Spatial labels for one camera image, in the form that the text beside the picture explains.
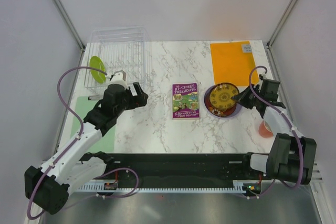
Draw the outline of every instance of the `dish rack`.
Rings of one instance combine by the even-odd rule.
[[[145,90],[145,38],[145,29],[138,26],[95,30],[86,47],[87,66],[92,56],[98,56],[108,74],[123,70],[127,73],[128,85],[139,82]],[[93,93],[103,95],[109,81],[107,79],[103,84],[96,82],[90,70],[87,69],[84,85]]]

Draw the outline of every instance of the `tag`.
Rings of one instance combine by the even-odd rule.
[[[252,48],[250,44],[242,44],[243,52],[252,52]]]

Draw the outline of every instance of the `white marble surface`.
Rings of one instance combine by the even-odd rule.
[[[212,116],[203,103],[204,92],[214,84],[210,41],[149,42],[146,107],[125,111],[117,121],[114,150],[119,153],[245,153],[269,152],[274,138],[262,138],[262,119],[242,108],[230,119]],[[250,41],[256,65],[269,69],[261,41]],[[87,63],[84,55],[82,65]],[[71,107],[77,97],[90,95],[79,73]],[[179,82],[198,82],[198,120],[172,120],[171,88]],[[70,137],[73,116],[68,115],[60,145]]]

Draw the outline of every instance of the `tabletop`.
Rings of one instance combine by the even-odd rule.
[[[123,112],[115,128],[114,151],[117,153],[246,153],[269,152],[274,137],[258,133],[262,122],[255,110],[242,108],[229,119],[211,115],[204,103],[205,91],[214,85],[210,43],[212,41],[147,42],[148,69],[145,92],[148,103],[143,108]],[[256,66],[270,70],[262,41],[250,41]],[[88,60],[83,56],[82,66]],[[272,79],[270,71],[267,77]],[[84,86],[85,70],[80,70],[70,106],[77,98],[92,95]],[[172,120],[172,84],[197,82],[200,118]],[[68,113],[60,146],[70,138],[74,117]]]

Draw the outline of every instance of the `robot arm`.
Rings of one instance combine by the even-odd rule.
[[[250,87],[242,93],[232,97],[243,107],[252,109],[255,107],[269,126],[274,135],[276,135],[271,151],[268,155],[248,153],[249,166],[254,170],[266,173],[269,178],[279,179],[296,183],[299,177],[299,147],[296,139],[289,128],[288,122],[282,116],[288,118],[285,106],[278,102],[278,89],[280,82],[275,80],[263,79],[261,87],[256,85],[254,91],[265,101],[273,105],[274,108],[260,101],[251,91]],[[314,158],[316,152],[316,142],[312,138],[304,137],[296,130],[303,152],[303,176],[301,184],[307,185],[311,180]]]
[[[115,126],[117,118],[123,111],[147,104],[148,95],[143,92],[139,83],[133,83],[137,92],[137,95],[133,96],[125,78],[126,73],[123,71],[114,73],[102,100],[99,100],[84,118],[84,128],[79,140],[73,144],[73,141],[78,138],[79,132],[77,132],[65,146],[39,168],[31,166],[25,172],[26,197],[29,199],[42,174],[52,166],[33,200],[50,214],[57,213],[78,187],[102,175],[106,163],[111,159],[105,153],[96,153],[87,162],[78,163],[83,154]],[[72,145],[71,152],[63,155],[54,165],[53,161],[70,145]]]

